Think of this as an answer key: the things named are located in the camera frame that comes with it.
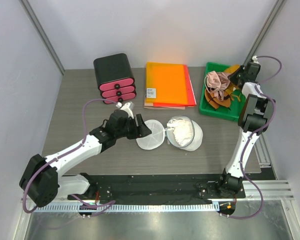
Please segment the pink bra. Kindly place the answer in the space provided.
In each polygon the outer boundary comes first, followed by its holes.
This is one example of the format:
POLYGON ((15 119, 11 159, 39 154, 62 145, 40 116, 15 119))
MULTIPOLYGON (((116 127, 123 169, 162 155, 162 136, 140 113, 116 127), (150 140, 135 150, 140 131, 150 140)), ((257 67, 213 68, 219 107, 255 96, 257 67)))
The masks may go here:
POLYGON ((204 96, 207 101, 218 100, 223 102, 229 98, 229 80, 228 72, 208 72, 204 79, 205 91, 204 96))

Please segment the white bra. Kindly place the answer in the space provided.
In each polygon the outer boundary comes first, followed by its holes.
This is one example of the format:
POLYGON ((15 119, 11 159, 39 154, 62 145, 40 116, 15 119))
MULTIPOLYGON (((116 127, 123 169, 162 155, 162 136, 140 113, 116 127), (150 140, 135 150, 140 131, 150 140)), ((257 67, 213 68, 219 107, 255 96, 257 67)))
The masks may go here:
POLYGON ((194 125, 187 116, 176 116, 166 124, 166 136, 169 142, 177 148, 185 148, 194 139, 194 125))

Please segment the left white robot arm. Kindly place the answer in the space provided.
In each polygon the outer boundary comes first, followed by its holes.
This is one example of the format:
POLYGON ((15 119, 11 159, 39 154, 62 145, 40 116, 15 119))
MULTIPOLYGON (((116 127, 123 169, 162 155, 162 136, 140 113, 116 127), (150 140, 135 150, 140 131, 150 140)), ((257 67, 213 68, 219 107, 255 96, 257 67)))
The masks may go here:
POLYGON ((90 200, 97 194, 98 184, 87 173, 66 176, 66 172, 111 148, 118 139, 134 140, 150 134, 152 131, 146 126, 141 114, 132 116, 125 110, 116 110, 101 126, 72 146, 46 157, 40 154, 32 156, 19 186, 24 196, 39 208, 55 198, 69 195, 90 200))

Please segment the white mesh laundry bag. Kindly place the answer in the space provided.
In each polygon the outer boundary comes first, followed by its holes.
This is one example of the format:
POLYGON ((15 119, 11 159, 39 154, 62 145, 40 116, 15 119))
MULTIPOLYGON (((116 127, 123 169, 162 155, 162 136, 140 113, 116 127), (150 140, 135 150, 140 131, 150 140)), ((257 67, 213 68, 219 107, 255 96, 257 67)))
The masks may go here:
POLYGON ((155 119, 145 121, 151 134, 138 138, 137 145, 143 150, 154 150, 165 140, 168 144, 188 152, 197 150, 203 141, 203 130, 187 116, 175 116, 169 119, 166 125, 155 119))

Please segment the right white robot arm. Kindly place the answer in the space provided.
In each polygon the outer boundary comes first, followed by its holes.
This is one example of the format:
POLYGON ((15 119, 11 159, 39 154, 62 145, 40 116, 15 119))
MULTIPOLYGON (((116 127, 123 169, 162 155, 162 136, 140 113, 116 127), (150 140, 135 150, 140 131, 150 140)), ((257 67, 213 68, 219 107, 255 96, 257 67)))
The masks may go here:
POLYGON ((258 58, 254 56, 229 76, 229 80, 240 88, 246 100, 238 118, 239 137, 235 150, 215 186, 216 193, 222 198, 231 198, 241 191, 251 151, 275 115, 276 101, 265 95, 256 81, 260 70, 258 58))

